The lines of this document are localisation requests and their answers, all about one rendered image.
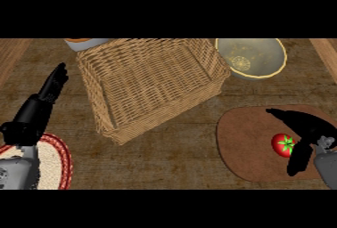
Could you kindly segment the red-rimmed woven placemat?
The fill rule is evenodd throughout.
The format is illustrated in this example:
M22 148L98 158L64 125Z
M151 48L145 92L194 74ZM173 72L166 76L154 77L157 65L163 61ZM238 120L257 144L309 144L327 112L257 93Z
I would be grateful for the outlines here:
M73 159L62 139L45 134L37 143L40 159L40 177L33 190L67 190L71 184Z

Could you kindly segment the tan wicker basket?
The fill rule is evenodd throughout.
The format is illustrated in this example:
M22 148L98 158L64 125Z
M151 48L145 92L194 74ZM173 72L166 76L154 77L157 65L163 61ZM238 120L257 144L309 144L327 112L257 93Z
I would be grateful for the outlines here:
M96 131L118 145L220 94L231 76L206 38L120 38L77 63Z

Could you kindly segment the brown oval cutting board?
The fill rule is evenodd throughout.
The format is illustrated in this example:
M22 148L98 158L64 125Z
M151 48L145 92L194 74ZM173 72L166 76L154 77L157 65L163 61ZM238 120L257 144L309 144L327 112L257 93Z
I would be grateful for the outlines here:
M234 174L250 182L277 182L319 179L319 172L309 161L308 169L296 176L287 174L288 158L274 151L271 139L288 134L300 136L266 109L296 110L327 120L337 127L337 119L311 105L240 107L228 110L217 124L217 145L223 163Z

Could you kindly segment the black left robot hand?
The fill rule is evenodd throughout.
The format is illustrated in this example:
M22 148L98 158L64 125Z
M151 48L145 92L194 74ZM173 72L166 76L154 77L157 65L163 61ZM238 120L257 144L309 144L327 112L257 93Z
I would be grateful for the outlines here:
M33 146L40 141L67 81L67 65L61 63L46 78L40 92L24 102L13 120L0 126L8 145Z

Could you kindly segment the grey bowl with yellow rim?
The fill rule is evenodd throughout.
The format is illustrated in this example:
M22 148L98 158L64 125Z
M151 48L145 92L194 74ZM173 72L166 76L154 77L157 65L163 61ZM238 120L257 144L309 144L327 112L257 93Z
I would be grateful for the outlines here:
M217 38L215 44L235 77L259 81L281 73L287 51L278 38Z

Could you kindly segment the red tomato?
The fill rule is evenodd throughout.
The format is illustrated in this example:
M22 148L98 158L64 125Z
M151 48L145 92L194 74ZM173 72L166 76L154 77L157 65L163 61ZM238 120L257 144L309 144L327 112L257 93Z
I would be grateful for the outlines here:
M288 134L277 134L271 139L271 147L284 158L291 157L296 140Z

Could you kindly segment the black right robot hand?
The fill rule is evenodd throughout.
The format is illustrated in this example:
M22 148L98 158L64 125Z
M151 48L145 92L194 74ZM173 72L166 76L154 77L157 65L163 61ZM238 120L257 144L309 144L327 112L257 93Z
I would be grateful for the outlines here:
M293 148L287 165L287 174L294 176L308 169L308 162L315 144L325 150L337 146L337 127L322 118L294 110L266 109L266 112L277 117L300 136L300 141Z

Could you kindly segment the grey pot with orange contents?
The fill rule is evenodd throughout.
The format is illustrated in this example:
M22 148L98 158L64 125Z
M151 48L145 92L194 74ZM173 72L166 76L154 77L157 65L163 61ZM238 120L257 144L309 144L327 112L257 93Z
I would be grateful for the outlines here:
M110 41L108 38L67 38L65 42L70 48L79 52L87 50L96 45L101 45Z

